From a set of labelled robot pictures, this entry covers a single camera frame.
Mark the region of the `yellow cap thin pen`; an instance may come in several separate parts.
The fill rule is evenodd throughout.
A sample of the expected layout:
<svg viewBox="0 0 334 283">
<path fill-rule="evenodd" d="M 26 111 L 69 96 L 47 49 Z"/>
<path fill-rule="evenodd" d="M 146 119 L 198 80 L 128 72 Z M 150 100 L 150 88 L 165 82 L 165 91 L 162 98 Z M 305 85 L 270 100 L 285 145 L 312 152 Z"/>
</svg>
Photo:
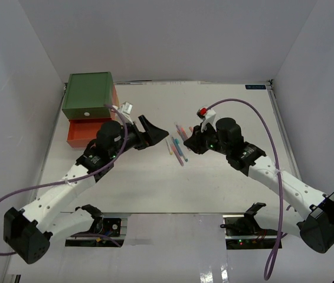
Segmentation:
<svg viewBox="0 0 334 283">
<path fill-rule="evenodd" d="M 169 145 L 167 139 L 165 139 L 165 143 L 166 143 L 166 146 L 167 146 L 167 149 L 168 149 L 169 154 L 172 155 L 172 154 L 173 154 L 173 151 L 171 150 L 171 147 L 170 147 L 170 145 Z"/>
</svg>

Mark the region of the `orange drawer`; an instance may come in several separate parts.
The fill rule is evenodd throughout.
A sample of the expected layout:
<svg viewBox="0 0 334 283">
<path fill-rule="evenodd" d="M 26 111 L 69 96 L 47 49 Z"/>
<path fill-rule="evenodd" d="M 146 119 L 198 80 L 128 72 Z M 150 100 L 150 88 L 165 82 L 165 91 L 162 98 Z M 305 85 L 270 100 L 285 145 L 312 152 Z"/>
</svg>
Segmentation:
<svg viewBox="0 0 334 283">
<path fill-rule="evenodd" d="M 96 138 L 96 134 L 100 130 L 101 125 L 108 121 L 112 121 L 112 119 L 70 120 L 67 143 L 75 149 L 85 148 L 91 140 Z"/>
</svg>

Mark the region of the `green top drawer box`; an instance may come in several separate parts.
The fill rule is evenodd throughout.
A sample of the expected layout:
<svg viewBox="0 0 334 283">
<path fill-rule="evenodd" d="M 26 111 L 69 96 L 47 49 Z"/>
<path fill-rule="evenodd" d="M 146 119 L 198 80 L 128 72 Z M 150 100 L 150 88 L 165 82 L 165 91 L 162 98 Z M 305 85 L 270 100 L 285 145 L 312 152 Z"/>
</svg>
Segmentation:
<svg viewBox="0 0 334 283">
<path fill-rule="evenodd" d="M 69 120 L 107 119 L 113 104 L 114 83 L 110 72 L 70 74 L 62 111 Z"/>
</svg>

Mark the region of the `purple cap thin pen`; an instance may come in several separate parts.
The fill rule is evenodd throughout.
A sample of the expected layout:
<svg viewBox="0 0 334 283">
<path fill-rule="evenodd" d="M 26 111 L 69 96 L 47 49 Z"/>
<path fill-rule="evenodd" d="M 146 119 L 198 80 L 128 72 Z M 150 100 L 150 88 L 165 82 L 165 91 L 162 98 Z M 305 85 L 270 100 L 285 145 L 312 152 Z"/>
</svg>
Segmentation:
<svg viewBox="0 0 334 283">
<path fill-rule="evenodd" d="M 180 129 L 178 123 L 177 123 L 177 122 L 174 122 L 174 125 L 175 125 L 175 127 L 176 127 L 176 129 L 177 129 L 177 132 L 178 132 L 179 134 L 182 134 L 181 129 Z"/>
</svg>

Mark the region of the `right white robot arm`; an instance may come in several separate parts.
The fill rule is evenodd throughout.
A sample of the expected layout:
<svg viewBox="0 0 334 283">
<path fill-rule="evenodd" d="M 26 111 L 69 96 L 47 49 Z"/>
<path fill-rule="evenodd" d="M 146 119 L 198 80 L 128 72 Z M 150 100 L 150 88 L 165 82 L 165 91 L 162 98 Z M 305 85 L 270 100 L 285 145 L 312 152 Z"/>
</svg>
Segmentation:
<svg viewBox="0 0 334 283">
<path fill-rule="evenodd" d="M 264 203 L 256 203 L 245 216 L 245 229 L 258 235 L 265 229 L 294 235 L 312 250 L 324 254 L 334 245 L 334 192 L 327 195 L 310 187 L 286 171 L 279 171 L 271 158 L 254 144 L 246 142 L 241 127 L 232 118 L 219 119 L 214 125 L 201 123 L 194 127 L 184 145 L 196 154 L 209 150 L 226 156 L 230 166 L 261 183 L 284 201 L 292 211 L 279 221 Z"/>
</svg>

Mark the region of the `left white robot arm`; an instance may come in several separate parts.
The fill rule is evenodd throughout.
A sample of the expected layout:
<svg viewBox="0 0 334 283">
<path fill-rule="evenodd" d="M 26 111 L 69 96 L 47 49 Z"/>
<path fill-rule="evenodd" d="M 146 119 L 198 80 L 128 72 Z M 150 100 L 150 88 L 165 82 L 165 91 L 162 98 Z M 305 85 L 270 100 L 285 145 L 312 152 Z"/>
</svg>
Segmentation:
<svg viewBox="0 0 334 283">
<path fill-rule="evenodd" d="M 4 214 L 4 241 L 27 264 L 41 259 L 51 241 L 86 231 L 97 235 L 103 228 L 102 212 L 92 205 L 84 205 L 72 214 L 56 217 L 81 193 L 94 186 L 114 166 L 114 160 L 129 149 L 143 150 L 168 136 L 166 130 L 139 116 L 144 130 L 135 123 L 108 121 L 101 125 L 96 138 L 90 141 L 83 154 L 64 176 L 60 185 L 52 186 L 33 202 Z"/>
</svg>

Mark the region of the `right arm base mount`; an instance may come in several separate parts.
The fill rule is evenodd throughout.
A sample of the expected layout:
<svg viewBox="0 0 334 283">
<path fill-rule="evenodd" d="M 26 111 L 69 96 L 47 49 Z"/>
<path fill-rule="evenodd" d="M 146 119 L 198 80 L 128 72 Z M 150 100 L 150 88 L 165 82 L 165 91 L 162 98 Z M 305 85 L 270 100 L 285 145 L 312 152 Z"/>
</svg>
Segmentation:
<svg viewBox="0 0 334 283">
<path fill-rule="evenodd" d="M 265 203 L 257 202 L 244 213 L 222 216 L 220 228 L 224 230 L 228 251 L 273 248 L 277 239 L 277 229 L 261 229 L 254 219 L 257 212 L 265 206 Z"/>
</svg>

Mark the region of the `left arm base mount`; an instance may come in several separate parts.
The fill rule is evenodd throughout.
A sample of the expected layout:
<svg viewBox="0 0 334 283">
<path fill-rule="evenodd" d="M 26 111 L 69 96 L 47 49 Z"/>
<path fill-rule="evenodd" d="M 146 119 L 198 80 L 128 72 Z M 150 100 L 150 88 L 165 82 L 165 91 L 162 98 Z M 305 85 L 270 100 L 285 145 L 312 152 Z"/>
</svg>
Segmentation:
<svg viewBox="0 0 334 283">
<path fill-rule="evenodd" d="M 121 248 L 125 241 L 127 222 L 125 218 L 106 216 L 92 205 L 78 206 L 94 219 L 89 230 L 79 232 L 65 241 L 66 247 Z"/>
</svg>

